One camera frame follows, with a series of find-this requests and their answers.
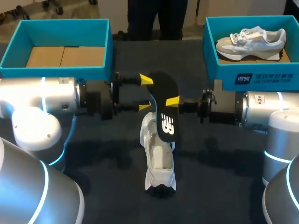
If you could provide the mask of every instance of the dark table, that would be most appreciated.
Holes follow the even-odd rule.
[[[0,45],[0,58],[6,47]],[[123,76],[164,70],[183,97],[200,97],[207,87],[201,40],[118,42],[115,51],[115,70]],[[121,89],[122,102],[147,98],[145,88]],[[66,158],[67,174],[85,195],[84,224],[265,223],[263,134],[181,115],[174,157],[177,193],[157,199],[144,192],[147,165],[139,132],[148,111],[123,112],[112,121],[78,118]],[[66,137],[71,117],[58,119]],[[9,120],[0,120],[0,136],[15,143]]]

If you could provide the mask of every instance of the person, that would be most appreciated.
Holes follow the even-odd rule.
[[[158,15],[160,40],[181,40],[188,0],[128,0],[128,38],[149,41]]]
[[[286,0],[284,15],[293,15],[299,21],[299,0]]]

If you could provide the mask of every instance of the blue box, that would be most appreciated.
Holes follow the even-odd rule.
[[[260,26],[268,31],[286,31],[285,50],[290,63],[220,64],[215,42],[244,28]],[[299,90],[299,24],[293,16],[207,17],[203,52],[210,80],[221,79],[228,91]],[[238,82],[239,77],[245,82]]]
[[[26,68],[34,46],[105,47],[103,66]],[[112,63],[113,40],[108,19],[23,20],[3,56],[0,72],[4,78],[75,77],[110,81]]]

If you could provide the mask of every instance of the sneaker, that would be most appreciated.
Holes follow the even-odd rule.
[[[145,190],[161,197],[172,195],[177,189],[172,154],[175,144],[163,142],[158,137],[156,113],[149,112],[143,118],[140,144],[145,149],[148,165]]]
[[[239,34],[221,38],[216,42],[216,50],[222,56],[240,61],[252,55],[261,59],[279,61],[286,42],[284,29],[269,32],[260,27],[243,29]]]

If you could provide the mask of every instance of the shoe insole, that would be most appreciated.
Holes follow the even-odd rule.
[[[164,142],[174,142],[178,137],[178,85],[165,72],[152,72],[147,77],[153,80],[147,88],[156,104],[157,134]]]
[[[151,163],[153,169],[171,169],[172,150],[169,144],[157,139],[151,148]]]

